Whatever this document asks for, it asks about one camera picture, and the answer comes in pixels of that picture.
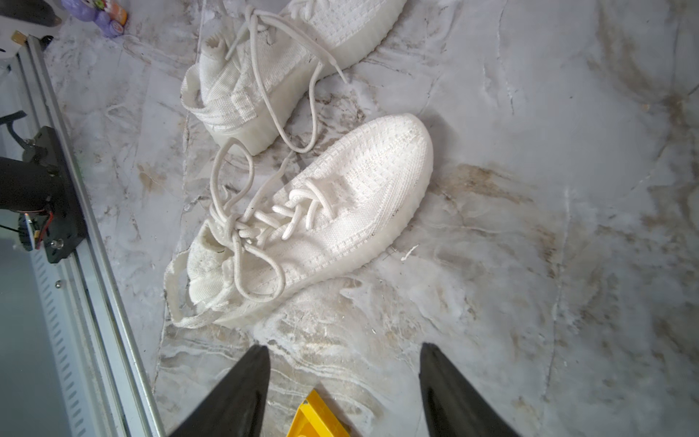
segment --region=shoelace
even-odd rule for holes
[[[310,12],[312,12],[312,2],[309,1],[306,3],[305,11],[307,14],[310,14]],[[259,10],[248,5],[245,9],[245,23],[246,25],[242,26],[238,30],[238,33],[236,34],[236,39],[229,46],[225,59],[227,61],[230,60],[231,56],[233,56],[233,53],[236,51],[238,45],[243,43],[245,37],[249,34],[252,72],[255,76],[257,87],[259,88],[260,93],[262,94],[262,99],[264,100],[265,105],[267,105],[267,109],[269,110],[269,113],[272,116],[274,125],[277,127],[277,130],[279,131],[279,135],[289,146],[289,148],[292,149],[294,152],[309,152],[315,146],[315,141],[318,137],[318,117],[315,110],[315,84],[318,81],[318,77],[320,76],[320,73],[323,71],[326,62],[332,65],[335,68],[335,70],[337,70],[337,72],[340,74],[340,77],[345,81],[345,83],[347,83],[347,78],[343,74],[343,71],[338,65],[338,62],[335,60],[333,55],[331,55],[328,50],[325,50],[318,43],[312,40],[307,34],[301,31],[298,27],[294,26],[289,20],[282,17],[281,15],[277,15],[275,13],[267,12],[264,10]],[[310,78],[310,82],[308,83],[308,98],[310,101],[310,112],[313,128],[310,142],[302,148],[296,147],[294,144],[292,144],[286,132],[284,132],[282,125],[279,123],[277,115],[272,109],[272,103],[269,100],[269,95],[267,95],[267,90],[265,89],[264,82],[262,81],[262,77],[260,76],[259,65],[257,61],[257,34],[259,31],[264,30],[266,27],[275,27],[276,29],[282,30],[284,33],[291,36],[296,42],[308,49],[308,51],[311,52],[314,56],[316,56],[316,58],[318,58],[318,65],[316,65],[315,71],[313,72],[313,75]]]
[[[223,199],[219,192],[219,172],[223,164],[226,153],[231,146],[236,144],[241,152],[245,155],[248,163],[249,175],[244,188],[230,199]],[[267,191],[273,186],[273,183],[284,175],[289,160],[293,156],[293,152],[284,159],[279,170],[266,180],[259,188],[257,193],[252,197],[245,212],[240,214],[230,213],[231,208],[236,205],[252,187],[254,180],[254,163],[252,155],[247,151],[242,143],[235,139],[231,139],[226,145],[221,147],[214,158],[213,170],[211,172],[210,190],[212,204],[209,208],[210,216],[207,220],[212,220],[210,229],[216,241],[224,247],[232,251],[232,258],[227,259],[223,263],[224,275],[233,276],[233,283],[240,294],[245,298],[255,302],[264,303],[276,299],[283,293],[286,287],[286,278],[282,267],[270,257],[265,251],[264,246],[268,237],[281,227],[286,227],[282,234],[283,241],[289,239],[298,224],[301,222],[305,213],[305,227],[307,230],[312,229],[315,216],[318,208],[323,207],[323,214],[330,220],[335,215],[333,208],[324,193],[311,180],[306,180],[304,189],[293,189],[289,192],[289,200],[285,205],[274,205],[272,211],[283,217],[291,218],[288,223],[281,223],[277,218],[270,213],[265,213],[257,209],[260,202],[265,198]],[[311,200],[307,210],[304,210],[301,205],[304,201]],[[260,227],[252,227],[248,222],[252,218],[258,219],[264,223]],[[257,244],[252,244],[252,239],[257,240]],[[179,299],[177,295],[177,281],[179,274],[186,268],[187,255],[189,251],[180,253],[168,266],[165,275],[165,293],[170,308],[172,320],[175,326],[186,328],[197,328],[213,323],[219,318],[220,313],[225,313],[230,310],[228,300],[233,292],[232,287],[222,289],[216,296],[211,298],[203,306],[203,311],[191,317],[183,317],[179,309]],[[243,284],[242,279],[242,259],[243,253],[248,252],[263,261],[275,271],[277,276],[277,286],[272,294],[256,294],[251,293]]]

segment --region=marble floor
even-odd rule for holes
[[[426,436],[430,341],[522,436],[697,434],[699,3],[408,0],[349,84],[319,82],[322,142],[287,177],[414,113],[435,148],[415,218],[375,261],[233,331],[175,328],[161,289],[209,204],[215,144],[179,89],[219,3],[123,4],[125,36],[71,19],[45,55],[166,429],[262,343],[265,437],[314,387],[353,436]],[[310,137],[308,96],[287,131]],[[256,184],[285,155],[259,155]]]

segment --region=white sneaker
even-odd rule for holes
[[[239,145],[250,163],[250,179],[234,198],[221,199],[218,173],[233,143],[214,161],[211,217],[166,270],[165,292],[176,326],[241,326],[308,285],[363,266],[408,225],[432,174],[425,126],[414,115],[390,115],[349,132],[263,203],[290,155],[245,213],[233,214],[232,206],[254,177],[252,156]],[[193,317],[182,316],[178,301],[178,277],[185,268],[198,313]]]
[[[182,104],[221,146],[235,138],[257,155],[281,135],[292,150],[307,152],[317,137],[315,83],[335,70],[346,82],[342,69],[374,50],[404,4],[291,0],[279,15],[248,6],[237,35],[222,31],[203,44],[199,63],[182,83]],[[283,126],[306,91],[313,132],[297,147]]]

